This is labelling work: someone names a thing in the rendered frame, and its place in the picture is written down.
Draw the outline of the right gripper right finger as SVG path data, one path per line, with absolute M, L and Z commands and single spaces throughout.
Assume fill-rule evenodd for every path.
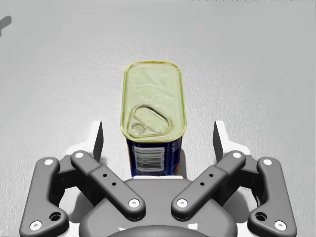
M 272 157 L 255 160 L 248 147 L 228 138 L 222 120 L 214 123 L 213 147 L 217 163 L 207 168 L 171 202 L 171 214 L 184 221 L 209 199 L 223 205 L 239 188 L 251 190 L 257 207 L 247 228 L 259 237 L 296 237 L 297 226 L 281 163 Z

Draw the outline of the green and blue rectangular can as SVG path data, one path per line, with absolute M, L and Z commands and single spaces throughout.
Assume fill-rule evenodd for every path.
M 126 68 L 120 126 L 132 176 L 180 175 L 187 120 L 182 74 L 174 63 L 141 61 Z

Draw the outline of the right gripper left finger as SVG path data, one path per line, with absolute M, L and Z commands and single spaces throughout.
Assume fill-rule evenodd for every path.
M 59 203 L 68 188 L 77 187 L 94 204 L 106 198 L 127 219 L 145 216 L 145 201 L 106 165 L 100 164 L 103 148 L 101 121 L 94 121 L 84 142 L 72 145 L 66 155 L 39 159 L 19 228 L 20 237 L 58 237 L 70 227 Z

